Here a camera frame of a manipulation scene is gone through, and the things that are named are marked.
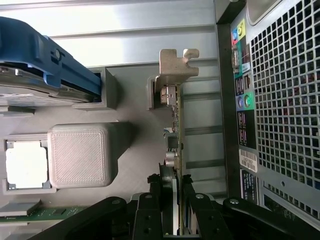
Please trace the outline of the grey parts rack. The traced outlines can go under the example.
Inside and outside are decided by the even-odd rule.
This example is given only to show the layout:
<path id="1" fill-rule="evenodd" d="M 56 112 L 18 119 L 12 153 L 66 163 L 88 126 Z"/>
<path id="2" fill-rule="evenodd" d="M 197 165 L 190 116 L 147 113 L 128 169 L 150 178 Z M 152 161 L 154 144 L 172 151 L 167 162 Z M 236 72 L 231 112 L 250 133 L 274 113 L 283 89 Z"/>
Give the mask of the grey parts rack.
<path id="1" fill-rule="evenodd" d="M 99 102 L 0 106 L 0 217 L 41 207 L 88 208 L 109 197 L 129 203 L 150 190 L 149 176 L 160 174 L 164 130 L 173 123 L 171 109 L 155 93 L 160 66 L 88 69 L 101 79 Z M 33 141 L 46 149 L 48 181 L 15 189 L 7 182 L 6 150 Z M 0 240 L 54 240 L 64 220 L 0 223 Z"/>

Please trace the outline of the green RAM stick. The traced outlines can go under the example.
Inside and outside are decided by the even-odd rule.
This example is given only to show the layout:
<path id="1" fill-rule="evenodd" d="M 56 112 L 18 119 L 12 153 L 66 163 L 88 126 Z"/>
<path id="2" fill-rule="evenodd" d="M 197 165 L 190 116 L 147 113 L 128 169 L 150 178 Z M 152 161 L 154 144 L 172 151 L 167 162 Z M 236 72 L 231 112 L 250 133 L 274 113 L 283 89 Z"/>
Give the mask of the green RAM stick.
<path id="1" fill-rule="evenodd" d="M 40 207 L 26 216 L 0 217 L 0 223 L 32 223 L 62 221 L 83 211 L 88 206 Z"/>

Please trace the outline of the silver CPU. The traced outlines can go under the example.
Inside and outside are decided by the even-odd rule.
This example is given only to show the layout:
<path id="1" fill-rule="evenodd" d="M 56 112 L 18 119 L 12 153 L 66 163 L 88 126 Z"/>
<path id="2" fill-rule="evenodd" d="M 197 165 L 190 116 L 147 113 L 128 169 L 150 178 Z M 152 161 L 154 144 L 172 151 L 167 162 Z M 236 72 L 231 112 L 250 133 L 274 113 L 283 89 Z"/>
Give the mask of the silver CPU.
<path id="1" fill-rule="evenodd" d="M 5 152 L 5 167 L 15 189 L 40 189 L 48 181 L 47 150 L 40 141 L 15 141 Z"/>

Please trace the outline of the open PC case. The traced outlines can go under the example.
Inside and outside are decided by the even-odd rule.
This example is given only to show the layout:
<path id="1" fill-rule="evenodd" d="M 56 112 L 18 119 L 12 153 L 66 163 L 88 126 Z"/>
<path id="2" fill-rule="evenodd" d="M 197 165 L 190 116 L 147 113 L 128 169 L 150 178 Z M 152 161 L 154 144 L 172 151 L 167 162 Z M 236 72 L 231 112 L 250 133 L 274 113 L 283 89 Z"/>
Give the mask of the open PC case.
<path id="1" fill-rule="evenodd" d="M 226 184 L 320 231 L 320 0 L 213 0 Z"/>

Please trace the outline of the hard disk with blue caddy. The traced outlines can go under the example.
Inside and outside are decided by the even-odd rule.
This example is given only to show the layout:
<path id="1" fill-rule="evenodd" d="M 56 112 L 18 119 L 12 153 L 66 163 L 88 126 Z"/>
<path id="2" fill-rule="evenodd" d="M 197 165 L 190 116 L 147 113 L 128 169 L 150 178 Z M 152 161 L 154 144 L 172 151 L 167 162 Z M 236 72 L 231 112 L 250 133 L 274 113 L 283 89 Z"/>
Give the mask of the hard disk with blue caddy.
<path id="1" fill-rule="evenodd" d="M 29 24 L 0 16 L 0 106 L 71 106 L 101 101 L 98 74 Z"/>

